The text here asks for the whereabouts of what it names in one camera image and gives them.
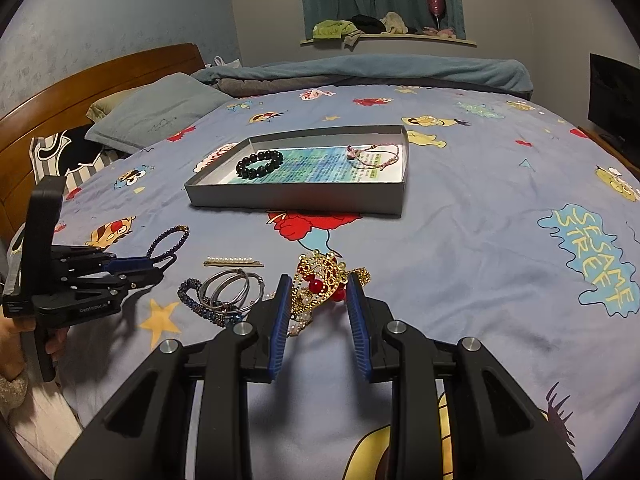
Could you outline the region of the person left hand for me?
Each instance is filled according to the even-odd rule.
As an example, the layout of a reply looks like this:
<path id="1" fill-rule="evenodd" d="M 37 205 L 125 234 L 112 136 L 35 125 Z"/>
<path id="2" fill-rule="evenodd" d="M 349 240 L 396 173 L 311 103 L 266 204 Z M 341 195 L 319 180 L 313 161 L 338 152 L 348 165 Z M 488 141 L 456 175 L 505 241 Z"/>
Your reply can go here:
<path id="1" fill-rule="evenodd" d="M 21 334 L 30 333 L 36 328 L 34 318 L 6 318 L 1 315 L 0 322 L 0 373 L 8 382 L 13 382 L 25 369 L 26 361 L 22 347 Z M 63 354 L 68 328 L 55 330 L 46 343 L 47 354 L 57 361 Z"/>

